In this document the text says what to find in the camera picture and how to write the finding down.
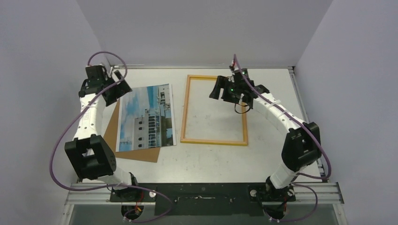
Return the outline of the sky and building photo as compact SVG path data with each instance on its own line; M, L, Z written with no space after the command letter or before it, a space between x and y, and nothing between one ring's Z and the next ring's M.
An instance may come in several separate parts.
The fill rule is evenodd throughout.
M117 152L176 145L171 84L135 87L120 100Z

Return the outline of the yellow wooden picture frame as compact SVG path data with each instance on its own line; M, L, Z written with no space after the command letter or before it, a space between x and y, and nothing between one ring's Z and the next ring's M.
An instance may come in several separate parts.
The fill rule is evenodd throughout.
M209 98L216 80L210 75L187 76L180 142L248 146L244 108Z

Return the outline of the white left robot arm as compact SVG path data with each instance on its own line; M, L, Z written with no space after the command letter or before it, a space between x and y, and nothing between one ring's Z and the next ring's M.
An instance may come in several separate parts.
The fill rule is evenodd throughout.
M103 65L87 66L87 79L78 93L83 116L73 140L65 143L65 152L80 180L100 180L114 184L111 191L119 200L134 202L143 196L135 176L116 165L115 153L100 134L105 107L131 91L123 81L114 86Z

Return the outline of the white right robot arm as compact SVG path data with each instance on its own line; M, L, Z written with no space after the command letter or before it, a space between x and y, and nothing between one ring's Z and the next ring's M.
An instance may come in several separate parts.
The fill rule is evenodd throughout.
M316 123L306 123L295 117L274 98L264 85L255 85L247 69L236 69L231 76L217 76L210 98L239 104L245 103L271 122L285 140L281 153L282 161L270 175L265 188L266 197L277 201L302 170L317 161L322 153L319 149L320 131Z

